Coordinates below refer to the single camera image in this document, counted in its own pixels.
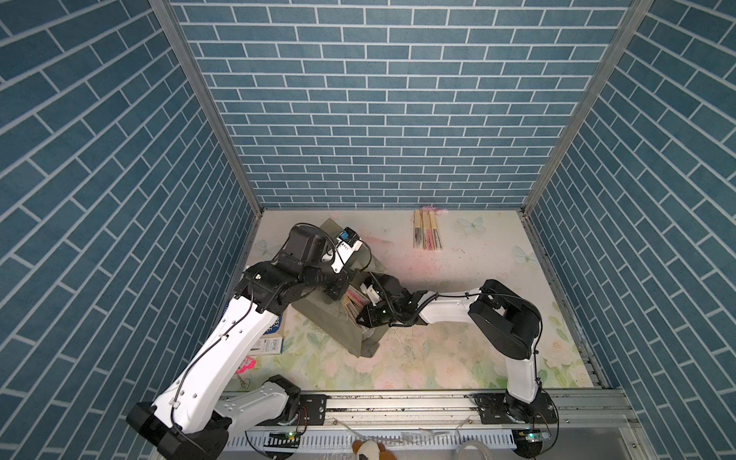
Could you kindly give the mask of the olive green canvas tote bag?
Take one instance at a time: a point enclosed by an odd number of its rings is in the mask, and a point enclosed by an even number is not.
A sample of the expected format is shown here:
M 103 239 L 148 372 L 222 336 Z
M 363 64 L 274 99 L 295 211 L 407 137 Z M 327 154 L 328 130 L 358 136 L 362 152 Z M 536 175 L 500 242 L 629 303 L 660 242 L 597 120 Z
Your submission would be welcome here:
M 372 256 L 370 249 L 362 245 L 352 256 L 347 270 L 347 284 L 341 297 L 333 299 L 329 293 L 318 289 L 294 303 L 293 308 L 314 322 L 353 356 L 372 358 L 379 349 L 381 339 L 388 332 L 388 327 L 365 328 L 358 325 L 356 319 L 348 316 L 342 298 L 348 287 L 360 291 L 360 285 L 368 277 L 369 271 L 382 271 L 384 266 Z

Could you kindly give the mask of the black patterned bamboo folding fan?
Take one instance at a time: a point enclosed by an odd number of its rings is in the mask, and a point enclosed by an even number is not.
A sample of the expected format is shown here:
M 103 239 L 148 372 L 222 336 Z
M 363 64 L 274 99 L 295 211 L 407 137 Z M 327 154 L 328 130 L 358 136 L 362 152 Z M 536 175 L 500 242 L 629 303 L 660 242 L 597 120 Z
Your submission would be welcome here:
M 421 210 L 415 210 L 413 212 L 412 239 L 414 248 L 422 249 L 424 247 L 424 224 Z

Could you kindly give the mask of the brown folding fan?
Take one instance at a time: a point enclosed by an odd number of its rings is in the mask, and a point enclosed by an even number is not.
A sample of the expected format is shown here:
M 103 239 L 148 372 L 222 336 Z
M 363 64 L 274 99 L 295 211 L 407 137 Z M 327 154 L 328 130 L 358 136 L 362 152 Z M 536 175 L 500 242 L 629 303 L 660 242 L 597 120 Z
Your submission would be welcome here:
M 430 230 L 432 233 L 433 249 L 441 250 L 443 248 L 441 234 L 439 230 L 437 215 L 435 211 L 429 212 Z

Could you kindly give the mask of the pink folding fan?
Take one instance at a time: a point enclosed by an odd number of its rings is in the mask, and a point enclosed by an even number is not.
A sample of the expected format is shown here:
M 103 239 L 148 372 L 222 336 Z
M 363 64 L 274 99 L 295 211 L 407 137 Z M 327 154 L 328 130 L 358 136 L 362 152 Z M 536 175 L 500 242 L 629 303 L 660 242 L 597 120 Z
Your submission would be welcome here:
M 422 231 L 423 231 L 423 249 L 433 251 L 435 249 L 434 230 L 432 227 L 433 212 L 430 209 L 423 208 L 420 211 L 422 218 Z

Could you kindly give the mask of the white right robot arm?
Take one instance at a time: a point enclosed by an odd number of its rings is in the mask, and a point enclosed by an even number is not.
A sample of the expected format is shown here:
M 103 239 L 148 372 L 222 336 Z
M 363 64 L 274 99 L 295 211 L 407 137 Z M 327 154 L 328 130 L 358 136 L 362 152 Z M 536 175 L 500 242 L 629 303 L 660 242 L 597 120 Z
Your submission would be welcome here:
M 507 399 L 530 406 L 541 390 L 536 352 L 544 325 L 537 307 L 489 279 L 475 291 L 409 291 L 387 274 L 371 272 L 360 284 L 369 303 L 356 316 L 358 325 L 410 328 L 436 323 L 473 324 L 504 356 Z

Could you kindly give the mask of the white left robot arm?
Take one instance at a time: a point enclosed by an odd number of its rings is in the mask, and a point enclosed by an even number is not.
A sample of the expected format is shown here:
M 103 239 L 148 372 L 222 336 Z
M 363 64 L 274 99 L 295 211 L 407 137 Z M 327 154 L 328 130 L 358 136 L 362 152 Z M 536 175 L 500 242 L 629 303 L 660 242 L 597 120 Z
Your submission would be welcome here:
M 291 421 L 301 391 L 281 376 L 229 401 L 222 393 L 289 306 L 314 291 L 333 300 L 345 293 L 355 274 L 349 261 L 361 246 L 351 228 L 332 236 L 295 224 L 275 256 L 245 270 L 214 332 L 165 391 L 128 412 L 128 425 L 166 459 L 217 459 L 230 437 L 262 422 Z

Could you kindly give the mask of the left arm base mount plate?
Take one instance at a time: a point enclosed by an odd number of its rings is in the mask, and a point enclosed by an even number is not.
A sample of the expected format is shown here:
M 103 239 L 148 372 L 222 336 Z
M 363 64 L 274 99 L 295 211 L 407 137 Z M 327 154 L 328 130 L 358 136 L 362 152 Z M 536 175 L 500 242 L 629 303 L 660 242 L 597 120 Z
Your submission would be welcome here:
M 327 413 L 328 396 L 319 393 L 302 393 L 297 400 L 290 398 L 284 411 L 275 419 L 264 421 L 258 427 L 323 426 Z

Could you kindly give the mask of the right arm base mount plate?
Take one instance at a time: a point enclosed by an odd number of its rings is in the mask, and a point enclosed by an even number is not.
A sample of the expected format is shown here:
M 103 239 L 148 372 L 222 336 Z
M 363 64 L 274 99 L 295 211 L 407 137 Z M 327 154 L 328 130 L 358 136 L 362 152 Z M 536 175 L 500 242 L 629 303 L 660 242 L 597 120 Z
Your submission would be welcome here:
M 477 393 L 471 396 L 471 400 L 483 425 L 553 425 L 559 422 L 554 401 L 544 391 L 540 391 L 531 403 L 518 400 L 508 392 Z

